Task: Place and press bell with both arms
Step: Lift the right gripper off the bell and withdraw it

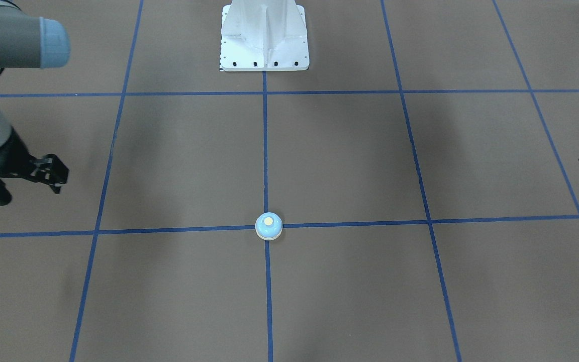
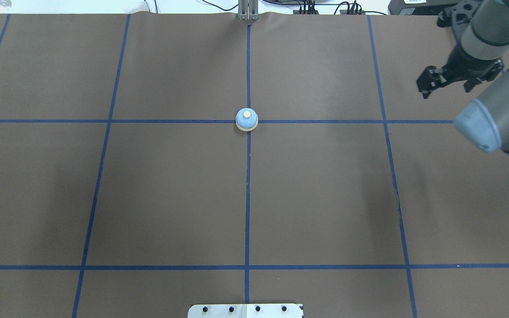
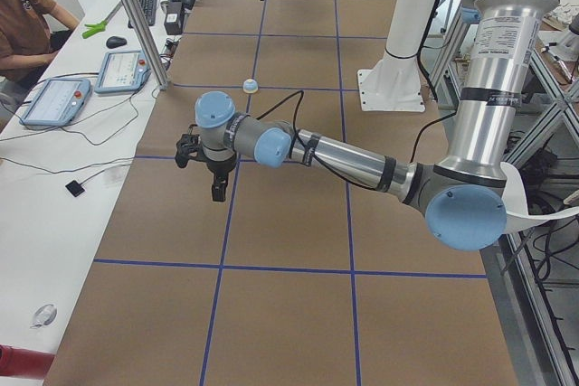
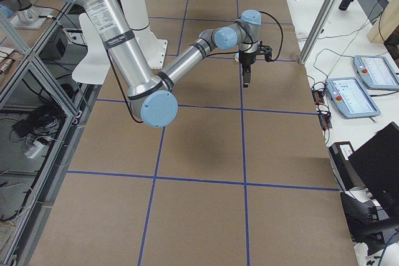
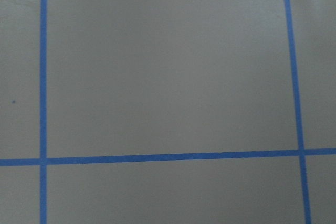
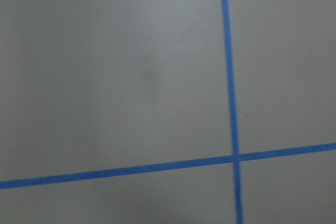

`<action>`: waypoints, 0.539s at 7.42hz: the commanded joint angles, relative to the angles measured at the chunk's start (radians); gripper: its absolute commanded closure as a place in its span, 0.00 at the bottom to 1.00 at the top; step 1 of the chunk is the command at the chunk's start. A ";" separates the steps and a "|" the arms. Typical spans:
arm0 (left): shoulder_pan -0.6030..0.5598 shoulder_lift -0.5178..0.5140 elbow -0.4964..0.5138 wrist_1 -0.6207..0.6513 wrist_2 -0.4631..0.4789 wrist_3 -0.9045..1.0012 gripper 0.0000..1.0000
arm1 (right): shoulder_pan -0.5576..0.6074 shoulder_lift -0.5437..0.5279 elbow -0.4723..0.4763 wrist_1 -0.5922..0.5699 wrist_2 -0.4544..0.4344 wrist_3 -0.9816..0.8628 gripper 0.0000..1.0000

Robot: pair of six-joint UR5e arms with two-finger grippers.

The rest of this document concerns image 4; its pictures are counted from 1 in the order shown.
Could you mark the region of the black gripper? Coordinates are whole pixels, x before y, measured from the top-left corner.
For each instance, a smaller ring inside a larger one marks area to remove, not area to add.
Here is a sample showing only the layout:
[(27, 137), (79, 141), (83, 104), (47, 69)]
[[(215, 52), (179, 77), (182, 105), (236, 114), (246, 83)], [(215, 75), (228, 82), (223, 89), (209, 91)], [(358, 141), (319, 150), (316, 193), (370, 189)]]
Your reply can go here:
[(251, 65), (256, 61), (256, 53), (239, 52), (239, 62), (242, 64), (243, 88), (251, 83)]

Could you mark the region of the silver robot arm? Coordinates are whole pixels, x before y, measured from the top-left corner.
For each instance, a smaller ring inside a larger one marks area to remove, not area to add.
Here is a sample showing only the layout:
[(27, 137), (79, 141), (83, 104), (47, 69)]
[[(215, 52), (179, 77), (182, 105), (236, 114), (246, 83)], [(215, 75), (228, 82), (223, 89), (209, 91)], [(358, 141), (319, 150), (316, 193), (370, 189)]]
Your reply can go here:
[(122, 73), (132, 113), (151, 127), (164, 127), (175, 119), (178, 112), (178, 102), (172, 93), (175, 83), (215, 48), (228, 50), (238, 46), (241, 63), (250, 66), (256, 60), (261, 26), (261, 13), (256, 10), (243, 11), (229, 26), (203, 31), (165, 69), (153, 74), (117, 0), (72, 2), (85, 9), (107, 54)]

